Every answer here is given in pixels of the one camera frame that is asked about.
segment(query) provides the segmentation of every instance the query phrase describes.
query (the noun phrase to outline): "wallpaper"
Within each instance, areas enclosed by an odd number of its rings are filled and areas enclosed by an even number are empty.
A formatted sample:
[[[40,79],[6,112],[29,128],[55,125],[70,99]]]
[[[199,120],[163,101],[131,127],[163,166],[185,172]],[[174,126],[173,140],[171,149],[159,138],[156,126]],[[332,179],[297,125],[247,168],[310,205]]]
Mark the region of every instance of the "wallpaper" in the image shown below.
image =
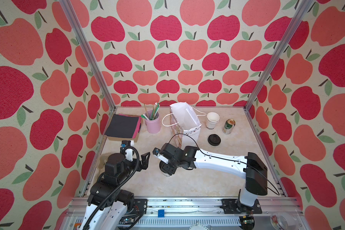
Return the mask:
[[[294,36],[305,43],[289,43],[285,72],[267,79],[253,120],[312,230],[345,230],[345,1],[314,2],[302,25],[309,33]]]
[[[0,1],[0,230],[59,229],[108,120],[65,24],[57,1]]]
[[[73,2],[77,11],[79,2]],[[90,16],[83,32],[104,77],[113,78],[108,89],[117,106],[244,105],[298,5],[288,7],[288,0],[82,2]],[[298,33],[307,30],[306,24]],[[304,42],[294,39],[291,48]],[[87,66],[81,54],[77,60]],[[279,60],[273,74],[283,71]]]

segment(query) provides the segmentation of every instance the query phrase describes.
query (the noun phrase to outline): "plastic lid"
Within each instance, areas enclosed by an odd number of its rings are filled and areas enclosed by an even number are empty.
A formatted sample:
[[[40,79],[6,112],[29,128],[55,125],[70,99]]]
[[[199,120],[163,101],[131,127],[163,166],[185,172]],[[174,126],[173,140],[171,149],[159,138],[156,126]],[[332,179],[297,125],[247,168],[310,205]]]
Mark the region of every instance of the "plastic lid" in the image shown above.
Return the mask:
[[[221,143],[221,138],[217,134],[211,134],[208,137],[208,143],[213,146],[217,146]]]

